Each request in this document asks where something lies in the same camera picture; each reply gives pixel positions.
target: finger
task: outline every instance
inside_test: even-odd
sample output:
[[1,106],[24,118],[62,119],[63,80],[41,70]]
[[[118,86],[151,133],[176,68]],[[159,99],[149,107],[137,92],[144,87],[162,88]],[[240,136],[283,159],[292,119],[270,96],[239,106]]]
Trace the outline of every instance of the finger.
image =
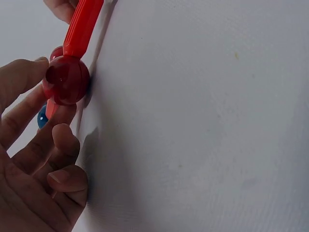
[[53,190],[47,182],[47,175],[74,164],[80,150],[80,143],[72,134],[72,131],[67,124],[56,125],[53,128],[52,134],[55,148],[46,164],[33,176],[41,183],[48,194],[53,194]]
[[37,61],[15,60],[0,68],[0,113],[16,98],[35,87],[45,76],[48,68],[47,58]]
[[44,0],[47,7],[60,20],[70,23],[74,14],[74,6],[69,0]]
[[72,6],[73,6],[74,8],[77,7],[78,2],[79,2],[79,0],[70,0],[70,3],[72,4]]
[[72,224],[85,208],[87,201],[88,180],[86,173],[78,166],[71,165],[50,173],[47,181],[58,193],[54,200]]
[[17,167],[27,174],[33,174],[48,160],[54,141],[52,129],[58,124],[70,124],[76,112],[76,105],[61,106],[55,115],[35,135],[25,148],[17,152],[12,160]]
[[5,150],[9,149],[21,135],[45,101],[46,97],[43,88],[39,85],[2,118],[0,144]]

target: red ball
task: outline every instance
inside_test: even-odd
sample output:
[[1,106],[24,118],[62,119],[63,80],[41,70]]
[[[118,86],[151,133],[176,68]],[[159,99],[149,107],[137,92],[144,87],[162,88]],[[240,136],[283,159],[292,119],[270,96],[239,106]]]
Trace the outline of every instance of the red ball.
[[80,59],[61,56],[49,63],[42,84],[47,98],[58,105],[73,105],[86,94],[89,79],[88,68]]
[[54,60],[57,57],[63,56],[63,46],[56,47],[50,55],[49,61]]

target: skin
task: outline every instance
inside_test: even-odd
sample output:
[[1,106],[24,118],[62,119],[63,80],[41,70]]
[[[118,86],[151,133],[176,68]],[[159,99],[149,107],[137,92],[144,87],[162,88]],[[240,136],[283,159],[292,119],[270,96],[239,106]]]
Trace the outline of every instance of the skin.
[[[70,23],[78,1],[45,0],[59,19]],[[19,152],[9,157],[46,98],[41,85],[48,59],[15,60],[0,67],[0,231],[70,232],[87,199],[86,173],[75,165],[80,150],[70,123],[76,105],[61,106]],[[6,115],[16,98],[30,94]]]
[[44,0],[44,2],[57,18],[69,24],[78,0]]

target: blue ball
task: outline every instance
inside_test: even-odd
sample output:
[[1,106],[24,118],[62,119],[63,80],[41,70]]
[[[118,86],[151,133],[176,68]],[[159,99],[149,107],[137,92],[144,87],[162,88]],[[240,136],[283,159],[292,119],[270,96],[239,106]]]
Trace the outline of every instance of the blue ball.
[[41,129],[48,122],[48,118],[45,115],[46,113],[46,105],[42,107],[42,109],[38,113],[38,126]]

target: plastic toy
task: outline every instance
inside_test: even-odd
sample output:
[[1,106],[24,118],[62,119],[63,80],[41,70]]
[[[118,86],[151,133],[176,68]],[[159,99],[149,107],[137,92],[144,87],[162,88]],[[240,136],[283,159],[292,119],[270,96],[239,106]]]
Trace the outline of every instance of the plastic toy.
[[41,129],[48,121],[48,118],[46,117],[46,104],[42,107],[42,109],[38,113],[38,126]]
[[54,60],[57,57],[63,56],[63,46],[56,47],[50,55],[49,61]]
[[42,86],[47,97],[46,116],[51,118],[59,105],[76,104],[86,94],[89,71],[81,58],[103,6],[104,0],[80,0],[63,46],[50,56],[50,65]]

